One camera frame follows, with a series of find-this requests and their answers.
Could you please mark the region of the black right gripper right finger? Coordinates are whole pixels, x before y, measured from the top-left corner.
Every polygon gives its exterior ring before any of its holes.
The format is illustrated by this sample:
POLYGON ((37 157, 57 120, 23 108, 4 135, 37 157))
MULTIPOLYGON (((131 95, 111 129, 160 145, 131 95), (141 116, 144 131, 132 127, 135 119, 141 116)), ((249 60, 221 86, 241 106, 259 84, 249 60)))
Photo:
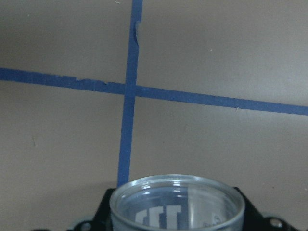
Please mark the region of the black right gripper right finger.
POLYGON ((243 231, 299 231, 282 218, 263 216, 238 187, 234 189, 245 202, 243 231))

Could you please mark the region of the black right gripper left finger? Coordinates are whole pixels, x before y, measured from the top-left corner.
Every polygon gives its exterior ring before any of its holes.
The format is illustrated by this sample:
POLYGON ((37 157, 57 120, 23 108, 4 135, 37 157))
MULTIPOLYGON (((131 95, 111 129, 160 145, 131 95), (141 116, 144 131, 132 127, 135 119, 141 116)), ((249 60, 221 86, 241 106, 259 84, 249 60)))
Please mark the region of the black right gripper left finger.
POLYGON ((67 231, 113 231, 111 221, 110 199, 115 191, 114 188, 109 188, 105 191, 101 202, 92 219, 86 219, 78 222, 72 227, 67 228, 67 231))

